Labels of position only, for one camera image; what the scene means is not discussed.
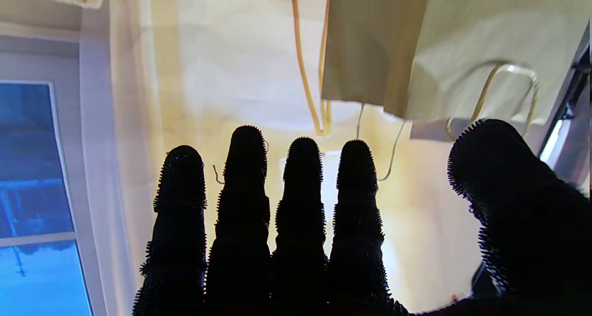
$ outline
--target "sheer curtain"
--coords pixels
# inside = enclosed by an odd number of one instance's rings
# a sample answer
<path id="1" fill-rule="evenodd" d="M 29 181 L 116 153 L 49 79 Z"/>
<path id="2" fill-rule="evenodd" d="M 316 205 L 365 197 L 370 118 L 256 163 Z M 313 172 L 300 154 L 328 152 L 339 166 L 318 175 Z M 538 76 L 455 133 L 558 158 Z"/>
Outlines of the sheer curtain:
<path id="1" fill-rule="evenodd" d="M 315 75 L 326 0 L 299 3 L 303 57 Z M 323 200 L 331 231 L 339 151 L 355 137 L 359 105 L 335 102 L 331 137 L 315 136 L 290 0 L 105 0 L 101 10 L 83 13 L 80 64 L 85 168 L 110 315 L 130 313 L 142 282 L 137 269 L 151 237 L 157 177 L 175 146 L 192 145 L 203 157 L 211 243 L 222 189 L 212 165 L 224 167 L 234 129 L 254 124 L 269 142 L 272 213 L 290 143 L 313 137 L 326 153 Z M 309 82 L 319 88 L 314 76 Z M 361 139 L 374 151 L 379 175 L 401 125 L 381 109 L 364 112 Z M 409 132 L 406 125 L 377 200 L 393 296 L 410 310 L 429 310 L 468 294 L 480 262 L 478 223 L 448 186 L 451 144 L 409 141 Z M 274 250 L 273 220 L 269 231 Z"/>

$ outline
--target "wall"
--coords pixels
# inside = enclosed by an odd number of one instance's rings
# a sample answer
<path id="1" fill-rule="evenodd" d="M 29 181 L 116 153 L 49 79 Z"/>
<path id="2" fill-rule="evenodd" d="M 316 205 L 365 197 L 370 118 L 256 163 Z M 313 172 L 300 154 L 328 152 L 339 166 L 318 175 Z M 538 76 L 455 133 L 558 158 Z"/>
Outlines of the wall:
<path id="1" fill-rule="evenodd" d="M 50 0 L 0 0 L 0 22 L 80 30 L 81 14 L 77 6 Z"/>

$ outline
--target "rope handle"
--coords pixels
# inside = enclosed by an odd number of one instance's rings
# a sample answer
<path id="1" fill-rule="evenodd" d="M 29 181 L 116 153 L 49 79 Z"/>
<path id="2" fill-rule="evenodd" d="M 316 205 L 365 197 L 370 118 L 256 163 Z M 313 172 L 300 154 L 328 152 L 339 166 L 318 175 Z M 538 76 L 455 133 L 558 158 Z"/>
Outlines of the rope handle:
<path id="1" fill-rule="evenodd" d="M 539 98 L 539 82 L 537 81 L 537 73 L 533 69 L 514 63 L 501 63 L 499 65 L 495 65 L 495 67 L 491 70 L 479 96 L 479 101 L 477 101 L 477 105 L 475 106 L 475 110 L 473 111 L 469 125 L 474 124 L 479 119 L 479 115 L 483 109 L 483 105 L 485 104 L 485 99 L 487 97 L 489 87 L 491 86 L 491 82 L 493 81 L 493 78 L 500 72 L 522 74 L 528 76 L 530 79 L 530 87 L 526 93 L 528 94 L 530 88 L 533 88 L 533 95 L 532 101 L 530 102 L 530 109 L 526 115 L 526 125 L 524 126 L 524 132 L 522 133 L 522 137 L 525 137 L 528 134 L 530 125 L 532 124 L 532 116 L 535 113 L 535 108 L 537 107 L 537 100 Z M 456 141 L 456 138 L 452 136 L 452 131 L 450 130 L 450 125 L 452 124 L 453 119 L 454 118 L 450 117 L 446 120 L 446 126 L 444 127 L 444 130 L 446 130 L 450 140 Z"/>

